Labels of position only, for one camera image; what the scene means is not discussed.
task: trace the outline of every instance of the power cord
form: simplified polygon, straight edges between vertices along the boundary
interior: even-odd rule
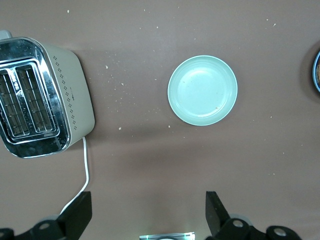
[[[83,157],[84,157],[84,168],[85,168],[85,177],[86,177],[86,180],[85,180],[85,183],[83,185],[83,187],[81,188],[81,190],[79,191],[79,193],[77,195],[75,195],[75,197],[69,201],[65,206],[64,208],[62,209],[62,211],[60,212],[60,215],[66,210],[67,207],[69,207],[69,205],[77,198],[79,197],[79,195],[86,189],[88,183],[89,183],[89,180],[90,180],[90,176],[89,176],[89,168],[88,168],[88,159],[87,159],[87,141],[86,141],[86,138],[83,137],[82,138],[83,140]]]

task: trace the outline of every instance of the brown table surface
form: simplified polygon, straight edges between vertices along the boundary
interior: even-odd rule
[[[320,239],[319,12],[318,0],[2,0],[0,29],[73,51],[86,76],[96,124],[81,239],[204,240],[206,191],[260,231]],[[238,83],[230,114],[201,127],[167,97],[174,69],[197,55],[224,60]],[[81,141],[34,159],[0,144],[0,227],[19,234],[58,214],[84,182]]]

